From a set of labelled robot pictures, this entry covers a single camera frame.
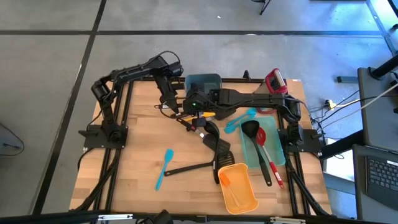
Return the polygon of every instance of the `chair leg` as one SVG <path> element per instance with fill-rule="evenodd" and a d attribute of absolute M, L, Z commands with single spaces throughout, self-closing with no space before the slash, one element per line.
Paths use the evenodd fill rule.
<path fill-rule="evenodd" d="M 260 12 L 260 16 L 262 15 L 262 13 L 266 10 L 268 4 L 271 2 L 271 0 L 268 0 L 268 2 L 266 2 L 266 0 L 262 3 L 262 9 Z"/>

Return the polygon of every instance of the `laptop keyboard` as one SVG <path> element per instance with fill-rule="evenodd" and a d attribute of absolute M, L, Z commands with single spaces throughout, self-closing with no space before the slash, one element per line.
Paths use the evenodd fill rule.
<path fill-rule="evenodd" d="M 385 161 L 368 159 L 369 182 L 398 191 L 398 167 Z"/>
<path fill-rule="evenodd" d="M 374 200 L 398 210 L 398 162 L 366 157 L 366 193 Z"/>

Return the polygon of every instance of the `plastic spoon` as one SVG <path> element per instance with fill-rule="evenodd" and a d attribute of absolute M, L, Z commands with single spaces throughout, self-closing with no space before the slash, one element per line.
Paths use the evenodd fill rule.
<path fill-rule="evenodd" d="M 239 126 L 238 121 L 245 116 L 247 116 L 249 119 L 255 117 L 256 115 L 256 109 L 255 108 L 249 108 L 246 113 L 242 114 L 238 118 L 233 119 L 232 121 L 228 122 L 226 124 L 226 127 L 224 128 L 224 132 L 227 134 L 231 134 L 232 132 L 235 131 L 235 129 Z"/>
<path fill-rule="evenodd" d="M 275 175 L 275 178 L 278 181 L 279 187 L 281 187 L 283 189 L 284 188 L 284 182 L 280 178 L 278 170 L 276 169 L 276 166 L 275 166 L 274 162 L 271 160 L 271 156 L 269 155 L 269 153 L 267 152 L 267 149 L 265 147 L 266 138 L 267 138 L 266 132 L 260 127 L 258 132 L 257 132 L 257 136 L 256 136 L 257 144 L 262 146 L 262 149 L 264 150 L 264 153 L 266 154 L 266 157 L 268 159 L 269 166 L 271 166 L 271 169 L 272 169 L 272 171 L 273 171 L 273 173 Z"/>
<path fill-rule="evenodd" d="M 264 158 L 261 155 L 259 146 L 256 142 L 256 135 L 260 128 L 260 123 L 258 121 L 246 121 L 242 124 L 242 131 L 245 135 L 249 137 L 249 139 L 253 142 L 254 147 L 256 148 L 257 156 L 259 157 L 259 163 L 261 167 L 262 175 L 264 176 L 264 180 L 266 180 L 267 186 L 272 186 L 271 176 L 269 175 L 269 171 L 267 168 L 267 164 L 264 161 Z"/>
<path fill-rule="evenodd" d="M 164 155 L 164 165 L 162 172 L 160 173 L 159 178 L 157 179 L 157 183 L 155 186 L 155 190 L 158 191 L 160 189 L 160 185 L 162 184 L 163 180 L 163 173 L 166 170 L 167 164 L 173 159 L 174 151 L 172 149 L 167 149 L 166 154 Z"/>

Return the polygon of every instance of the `wooden table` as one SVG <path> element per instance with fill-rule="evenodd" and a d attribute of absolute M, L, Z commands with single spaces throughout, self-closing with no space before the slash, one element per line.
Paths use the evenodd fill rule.
<path fill-rule="evenodd" d="M 259 84 L 223 83 L 223 88 L 232 88 L 241 93 L 253 92 Z M 289 93 L 305 101 L 303 85 L 300 80 L 287 80 Z M 205 167 L 169 177 L 164 177 L 158 192 L 155 184 L 162 170 L 165 151 L 174 150 L 174 157 L 167 169 L 209 162 L 214 152 L 201 143 L 198 134 L 187 132 L 173 119 L 166 118 L 154 105 L 159 104 L 160 93 L 155 82 L 134 82 L 131 104 L 127 119 L 129 132 L 125 149 L 122 150 L 118 176 L 114 190 L 112 211 L 158 213 L 166 209 L 178 214 L 228 215 L 221 193 L 221 187 L 213 180 L 211 167 Z M 122 98 L 120 113 L 123 111 L 126 91 Z M 94 115 L 100 108 L 97 105 Z M 239 131 L 226 134 L 226 123 L 243 114 L 247 108 L 223 121 L 215 123 L 220 129 L 221 138 L 231 143 L 231 151 L 236 163 L 244 162 Z M 302 106 L 303 128 L 312 128 L 308 111 Z M 70 208 L 79 206 L 97 184 L 103 161 L 104 149 L 94 149 L 81 162 Z M 319 160 L 312 154 L 301 153 L 305 183 L 317 202 L 331 213 L 329 199 L 323 180 Z M 272 187 L 267 187 L 260 169 L 249 169 L 250 181 L 259 206 L 245 215 L 292 215 L 285 166 L 279 166 L 279 174 L 285 182 L 280 189 L 273 175 Z M 101 208 L 104 207 L 107 186 L 104 188 Z M 300 191 L 295 187 L 298 210 L 303 213 Z"/>

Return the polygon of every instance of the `orange basket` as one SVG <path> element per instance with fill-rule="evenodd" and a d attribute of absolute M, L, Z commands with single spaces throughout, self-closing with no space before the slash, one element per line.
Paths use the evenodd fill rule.
<path fill-rule="evenodd" d="M 259 206 L 259 202 L 254 197 L 246 164 L 239 163 L 222 167 L 218 171 L 218 177 L 220 177 L 220 174 L 228 178 L 228 186 L 225 186 L 222 182 L 220 185 L 226 209 L 230 214 L 237 215 L 250 212 Z"/>

